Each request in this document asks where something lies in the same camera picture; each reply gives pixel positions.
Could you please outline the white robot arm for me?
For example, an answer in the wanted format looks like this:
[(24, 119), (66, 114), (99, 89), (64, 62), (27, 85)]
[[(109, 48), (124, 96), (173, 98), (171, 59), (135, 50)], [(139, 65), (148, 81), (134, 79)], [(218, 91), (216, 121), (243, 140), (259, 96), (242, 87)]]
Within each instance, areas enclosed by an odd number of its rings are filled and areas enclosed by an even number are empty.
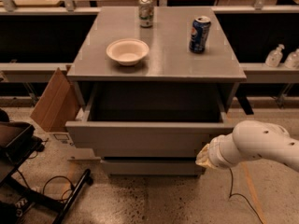
[(219, 135), (197, 154), (195, 163), (205, 168), (227, 169), (242, 161), (276, 161), (299, 171), (299, 141), (280, 125), (241, 121), (233, 131)]

